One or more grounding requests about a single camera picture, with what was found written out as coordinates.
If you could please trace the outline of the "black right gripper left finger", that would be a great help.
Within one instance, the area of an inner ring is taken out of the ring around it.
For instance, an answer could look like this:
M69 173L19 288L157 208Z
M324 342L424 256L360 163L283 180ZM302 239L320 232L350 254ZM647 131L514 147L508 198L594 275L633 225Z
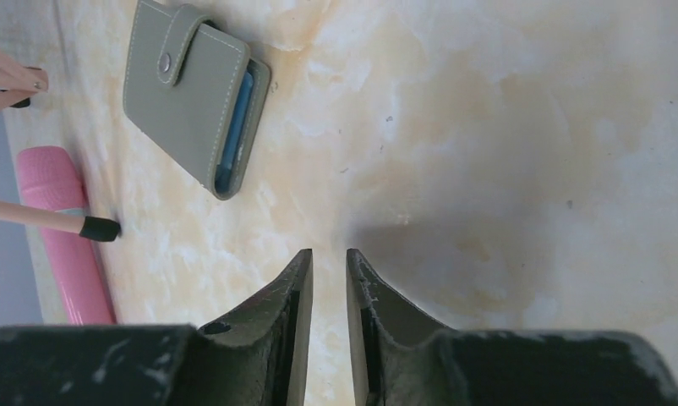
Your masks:
M300 405L312 258L201 327L0 327L0 405Z

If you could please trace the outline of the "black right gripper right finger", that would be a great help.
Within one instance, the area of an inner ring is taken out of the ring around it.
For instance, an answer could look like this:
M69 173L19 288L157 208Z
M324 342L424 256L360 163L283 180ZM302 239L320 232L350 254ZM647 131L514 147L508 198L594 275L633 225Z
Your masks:
M644 338L622 331L455 329L346 257L359 405L678 405Z

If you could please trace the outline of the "grey-green leather card holder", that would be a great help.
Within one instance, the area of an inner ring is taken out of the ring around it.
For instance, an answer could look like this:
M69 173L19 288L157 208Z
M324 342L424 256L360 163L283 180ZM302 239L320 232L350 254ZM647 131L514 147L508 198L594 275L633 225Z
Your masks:
M254 78L235 172L225 194L216 191L217 165L243 74ZM271 70L249 45L223 31L193 4L170 7L139 1L128 47L126 116L219 200L241 188Z

